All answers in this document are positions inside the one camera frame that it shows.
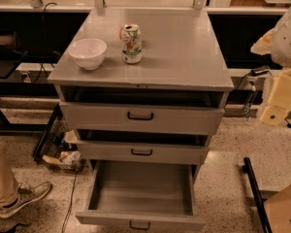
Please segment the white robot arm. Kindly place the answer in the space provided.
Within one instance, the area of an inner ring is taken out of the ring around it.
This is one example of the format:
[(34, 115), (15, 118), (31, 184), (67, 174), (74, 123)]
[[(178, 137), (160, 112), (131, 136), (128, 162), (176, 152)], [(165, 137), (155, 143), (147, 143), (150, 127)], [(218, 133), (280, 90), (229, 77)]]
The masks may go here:
[(253, 44), (250, 51), (259, 55), (269, 54), (272, 62), (282, 67), (271, 83), (259, 118), (265, 124), (278, 125), (291, 112), (291, 7), (273, 29)]

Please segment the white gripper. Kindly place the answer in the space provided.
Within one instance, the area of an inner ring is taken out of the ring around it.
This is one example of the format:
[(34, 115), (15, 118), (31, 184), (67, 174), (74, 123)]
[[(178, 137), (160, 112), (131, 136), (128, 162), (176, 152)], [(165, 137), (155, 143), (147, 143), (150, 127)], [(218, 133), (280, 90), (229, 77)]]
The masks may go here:
[[(254, 43), (250, 51), (258, 55), (272, 54), (272, 28)], [(281, 124), (291, 112), (291, 68), (286, 68), (274, 77), (274, 82), (266, 101), (266, 107), (260, 115), (260, 121), (269, 125)]]

